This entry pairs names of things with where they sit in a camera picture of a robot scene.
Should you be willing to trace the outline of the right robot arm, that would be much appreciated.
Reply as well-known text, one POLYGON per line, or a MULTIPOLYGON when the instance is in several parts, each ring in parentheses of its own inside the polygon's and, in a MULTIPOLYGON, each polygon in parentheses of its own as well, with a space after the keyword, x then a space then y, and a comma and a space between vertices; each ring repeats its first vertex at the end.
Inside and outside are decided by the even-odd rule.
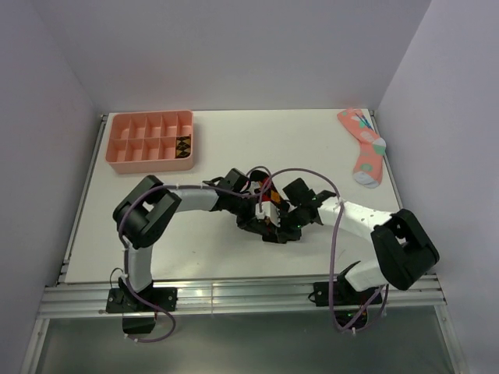
POLYGON ((298 234, 308 224, 344 230, 373 246, 374 258, 357 260, 336 277, 338 300, 352 304, 365 291, 392 286, 406 291, 440 260, 440 254, 415 214, 407 209, 391 213, 343 200, 337 193, 315 193, 297 178, 283 188, 294 209, 281 217, 281 227, 298 234))

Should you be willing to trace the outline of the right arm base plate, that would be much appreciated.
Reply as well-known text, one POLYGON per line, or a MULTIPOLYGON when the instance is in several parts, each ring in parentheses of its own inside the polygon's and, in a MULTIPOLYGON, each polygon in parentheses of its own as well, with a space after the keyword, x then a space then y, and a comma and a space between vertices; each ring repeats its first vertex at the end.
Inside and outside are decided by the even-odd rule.
MULTIPOLYGON (((333 302, 336 306, 362 306, 364 305, 376 291, 380 293, 371 302, 374 305, 380 305, 383 301, 383 288, 374 287, 368 288, 365 291, 356 291, 348 282, 334 281, 333 287, 333 302)), ((308 294, 307 298, 316 307, 329 306, 329 282, 320 281, 313 283, 313 290, 308 294)))

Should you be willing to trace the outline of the brown tan argyle sock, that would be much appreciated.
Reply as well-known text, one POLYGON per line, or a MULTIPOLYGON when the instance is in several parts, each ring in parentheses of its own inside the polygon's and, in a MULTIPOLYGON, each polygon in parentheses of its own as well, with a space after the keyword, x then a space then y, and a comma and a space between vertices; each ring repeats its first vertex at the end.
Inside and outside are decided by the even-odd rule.
POLYGON ((184 159, 191 156, 192 153, 192 137, 178 136, 175 139, 175 158, 184 159))

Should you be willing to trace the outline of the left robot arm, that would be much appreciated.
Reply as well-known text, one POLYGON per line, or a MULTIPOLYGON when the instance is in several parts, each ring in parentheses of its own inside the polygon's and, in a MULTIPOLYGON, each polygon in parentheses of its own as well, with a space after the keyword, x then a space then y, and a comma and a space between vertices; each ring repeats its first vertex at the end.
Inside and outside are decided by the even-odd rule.
POLYGON ((245 175, 233 168, 224 177, 176 187, 168 187, 154 175, 146 176, 112 213, 125 252, 118 302, 143 311, 165 300, 154 289, 150 268, 154 244, 175 213, 227 211, 239 228, 271 242, 278 239, 281 228, 281 202, 269 175, 261 170, 245 175))

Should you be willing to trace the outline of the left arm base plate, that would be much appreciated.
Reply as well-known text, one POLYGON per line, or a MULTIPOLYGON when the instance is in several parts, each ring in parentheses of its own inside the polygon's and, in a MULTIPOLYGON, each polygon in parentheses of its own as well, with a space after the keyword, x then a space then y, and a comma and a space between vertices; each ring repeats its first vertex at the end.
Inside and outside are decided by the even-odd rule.
POLYGON ((106 313, 156 312, 161 308, 173 312, 178 299, 177 288, 149 288, 133 296, 128 288, 112 288, 108 293, 106 313))

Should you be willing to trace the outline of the red yellow argyle sock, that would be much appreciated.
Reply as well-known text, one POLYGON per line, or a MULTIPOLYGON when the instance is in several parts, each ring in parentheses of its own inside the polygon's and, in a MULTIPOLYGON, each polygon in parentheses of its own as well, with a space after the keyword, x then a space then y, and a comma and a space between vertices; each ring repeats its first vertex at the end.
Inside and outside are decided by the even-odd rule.
POLYGON ((278 209, 282 208, 282 204, 285 203, 284 199, 281 197, 280 193, 274 186, 274 183, 269 179, 268 176, 261 177, 257 180, 259 188, 258 191, 261 193, 262 203, 271 203, 278 209))

